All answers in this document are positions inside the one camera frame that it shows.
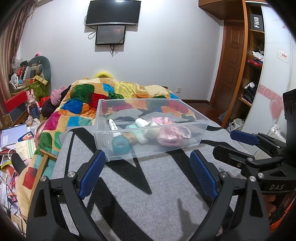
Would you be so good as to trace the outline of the person's hand on handle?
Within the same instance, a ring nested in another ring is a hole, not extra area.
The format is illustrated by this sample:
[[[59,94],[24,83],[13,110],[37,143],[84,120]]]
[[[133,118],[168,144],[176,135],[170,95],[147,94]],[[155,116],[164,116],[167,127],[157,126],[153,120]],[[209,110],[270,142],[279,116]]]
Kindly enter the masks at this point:
[[[293,197],[291,194],[280,193],[276,195],[264,195],[263,199],[265,201],[268,217],[283,217]]]

